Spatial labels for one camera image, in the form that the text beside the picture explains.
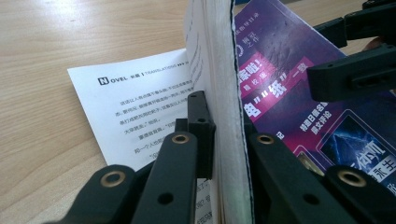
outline purple printed page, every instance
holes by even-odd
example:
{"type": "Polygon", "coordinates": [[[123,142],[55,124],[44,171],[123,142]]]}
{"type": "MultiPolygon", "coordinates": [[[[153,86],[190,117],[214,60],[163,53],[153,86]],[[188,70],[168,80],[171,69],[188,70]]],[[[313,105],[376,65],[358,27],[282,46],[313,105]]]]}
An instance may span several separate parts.
{"type": "Polygon", "coordinates": [[[252,0],[235,17],[245,111],[310,169],[359,168],[396,195],[396,97],[337,103],[310,97],[306,69],[345,55],[277,0],[252,0]]]}

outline wooden table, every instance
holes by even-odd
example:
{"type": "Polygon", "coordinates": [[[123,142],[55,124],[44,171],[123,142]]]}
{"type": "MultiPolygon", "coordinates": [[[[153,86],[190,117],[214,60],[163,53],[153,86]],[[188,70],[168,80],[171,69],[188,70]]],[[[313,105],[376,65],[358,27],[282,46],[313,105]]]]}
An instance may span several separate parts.
{"type": "MultiPolygon", "coordinates": [[[[303,0],[289,7],[315,25],[361,3],[303,0]]],[[[0,223],[62,218],[88,178],[106,166],[66,69],[184,48],[186,5],[0,1],[0,223]]]]}

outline black plastic bracket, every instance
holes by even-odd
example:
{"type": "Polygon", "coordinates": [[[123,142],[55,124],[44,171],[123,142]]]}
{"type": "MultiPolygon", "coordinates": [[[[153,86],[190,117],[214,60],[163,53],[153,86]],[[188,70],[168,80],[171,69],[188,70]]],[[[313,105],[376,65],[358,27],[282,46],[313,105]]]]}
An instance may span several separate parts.
{"type": "Polygon", "coordinates": [[[205,92],[196,91],[188,98],[188,117],[177,119],[175,132],[184,131],[198,138],[198,178],[212,178],[216,124],[210,116],[205,92]]]}
{"type": "Polygon", "coordinates": [[[314,27],[321,35],[326,37],[337,48],[347,46],[347,34],[344,18],[337,18],[332,21],[326,21],[314,27]]]}
{"type": "Polygon", "coordinates": [[[396,29],[391,23],[396,21],[395,1],[367,1],[362,7],[344,17],[347,39],[384,36],[386,43],[396,44],[396,29]]]}
{"type": "Polygon", "coordinates": [[[194,222],[197,150],[197,139],[191,133],[165,137],[133,224],[194,222]]]}
{"type": "Polygon", "coordinates": [[[393,223],[396,198],[366,173],[308,171],[275,136],[253,133],[249,157],[256,223],[393,223]]]}
{"type": "Polygon", "coordinates": [[[383,44],[307,69],[312,99],[334,102],[396,89],[396,48],[383,44]]]}
{"type": "Polygon", "coordinates": [[[102,168],[84,185],[66,216],[48,224],[129,223],[152,164],[137,173],[123,165],[102,168]]]}

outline screw hole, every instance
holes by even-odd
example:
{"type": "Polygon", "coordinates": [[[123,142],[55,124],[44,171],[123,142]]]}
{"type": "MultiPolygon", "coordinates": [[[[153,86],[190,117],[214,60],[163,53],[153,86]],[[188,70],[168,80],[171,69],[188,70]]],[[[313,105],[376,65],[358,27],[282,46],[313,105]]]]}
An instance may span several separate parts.
{"type": "Polygon", "coordinates": [[[163,193],[158,197],[158,202],[163,205],[167,205],[173,201],[173,195],[171,193],[163,193]]]}
{"type": "Polygon", "coordinates": [[[103,175],[100,183],[103,187],[113,188],[122,183],[125,179],[125,173],[122,171],[111,171],[103,175]]]}
{"type": "Polygon", "coordinates": [[[340,178],[344,183],[354,187],[362,188],[367,185],[367,182],[363,177],[347,170],[338,172],[338,178],[340,178]]]}
{"type": "Polygon", "coordinates": [[[270,144],[273,144],[273,143],[274,143],[274,138],[272,138],[271,136],[268,136],[268,135],[264,135],[264,134],[258,136],[258,137],[257,137],[257,140],[258,140],[260,143],[265,144],[265,145],[270,145],[270,144]]]}
{"type": "Polygon", "coordinates": [[[305,194],[305,195],[303,195],[303,198],[307,203],[310,203],[313,205],[317,205],[320,203],[320,200],[318,199],[318,197],[313,194],[305,194]]]}
{"type": "Polygon", "coordinates": [[[189,137],[187,135],[184,134],[179,134],[176,135],[172,138],[172,141],[176,144],[185,144],[189,141],[189,137]]]}

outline black mechanical arm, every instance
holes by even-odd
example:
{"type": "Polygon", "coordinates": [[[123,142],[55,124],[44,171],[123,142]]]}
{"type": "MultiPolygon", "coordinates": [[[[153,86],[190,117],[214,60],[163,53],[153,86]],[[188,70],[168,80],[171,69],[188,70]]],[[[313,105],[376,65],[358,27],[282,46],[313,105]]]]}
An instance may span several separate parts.
{"type": "Polygon", "coordinates": [[[314,28],[338,48],[347,40],[373,36],[380,36],[384,44],[308,68],[314,100],[334,102],[396,89],[396,1],[369,0],[362,8],[314,28]]]}
{"type": "MultiPolygon", "coordinates": [[[[202,91],[188,97],[155,162],[135,172],[110,165],[82,188],[59,224],[194,222],[196,178],[212,174],[215,124],[202,91]]],[[[396,198],[366,173],[334,166],[307,170],[276,137],[245,119],[256,223],[394,223],[396,198]]]]}

